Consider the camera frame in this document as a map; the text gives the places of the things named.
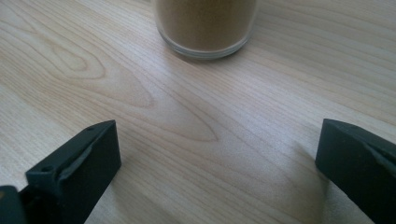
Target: wood grain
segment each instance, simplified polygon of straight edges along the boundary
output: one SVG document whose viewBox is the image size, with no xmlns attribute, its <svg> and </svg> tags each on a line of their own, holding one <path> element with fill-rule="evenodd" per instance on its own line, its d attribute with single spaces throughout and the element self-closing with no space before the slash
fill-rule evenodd
<svg viewBox="0 0 396 224">
<path fill-rule="evenodd" d="M 0 0 L 0 184 L 115 119 L 87 223 L 372 223 L 314 164 L 321 122 L 396 142 L 396 3 L 262 1 L 225 59 L 170 50 L 149 1 Z"/>
</svg>

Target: jar base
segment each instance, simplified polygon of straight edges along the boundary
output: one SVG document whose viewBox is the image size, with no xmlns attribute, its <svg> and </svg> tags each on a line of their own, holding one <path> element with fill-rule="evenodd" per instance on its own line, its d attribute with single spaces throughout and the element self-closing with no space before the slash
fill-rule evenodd
<svg viewBox="0 0 396 224">
<path fill-rule="evenodd" d="M 161 37 L 163 38 L 163 40 L 167 43 L 167 45 L 171 49 L 173 49 L 177 53 L 184 55 L 186 57 L 193 58 L 193 59 L 199 59 L 199 60 L 214 60 L 214 59 L 223 58 L 225 56 L 228 56 L 230 54 L 237 52 L 249 40 L 249 36 L 247 36 L 226 49 L 215 50 L 215 51 L 203 51 L 203 50 L 184 48 L 184 47 L 180 46 L 179 44 L 175 43 L 174 41 L 172 41 L 166 35 L 164 35 L 161 30 L 159 30 L 159 33 L 160 33 Z"/>
</svg>

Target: black plastic piece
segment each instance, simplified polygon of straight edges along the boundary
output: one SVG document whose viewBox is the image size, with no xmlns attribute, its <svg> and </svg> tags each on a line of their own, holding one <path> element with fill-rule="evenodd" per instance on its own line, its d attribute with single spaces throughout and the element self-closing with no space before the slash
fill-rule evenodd
<svg viewBox="0 0 396 224">
<path fill-rule="evenodd" d="M 396 146 L 362 128 L 323 120 L 316 166 L 375 223 L 396 223 Z"/>
<path fill-rule="evenodd" d="M 84 223 L 120 166 L 116 122 L 92 125 L 27 171 L 29 185 L 19 197 L 0 188 L 7 195 L 0 198 L 0 223 Z M 3 222 L 3 214 L 20 212 L 21 204 L 25 221 Z"/>
</svg>

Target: wooden table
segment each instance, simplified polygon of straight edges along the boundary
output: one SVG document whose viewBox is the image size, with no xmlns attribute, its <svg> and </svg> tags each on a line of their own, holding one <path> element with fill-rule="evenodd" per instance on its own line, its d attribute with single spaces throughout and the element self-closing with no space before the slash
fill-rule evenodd
<svg viewBox="0 0 396 224">
<path fill-rule="evenodd" d="M 262 1 L 211 62 L 170 50 L 149 1 L 0 1 L 0 185 L 115 119 L 87 223 L 372 223 L 315 167 L 325 118 L 396 142 L 395 1 Z"/>
</svg>

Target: brown powder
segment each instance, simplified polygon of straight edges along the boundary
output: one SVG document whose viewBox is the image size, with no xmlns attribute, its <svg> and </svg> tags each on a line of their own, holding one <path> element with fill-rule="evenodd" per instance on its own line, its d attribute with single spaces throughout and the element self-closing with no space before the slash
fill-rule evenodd
<svg viewBox="0 0 396 224">
<path fill-rule="evenodd" d="M 258 0 L 155 0 L 163 35 L 181 47 L 226 49 L 249 32 Z"/>
</svg>

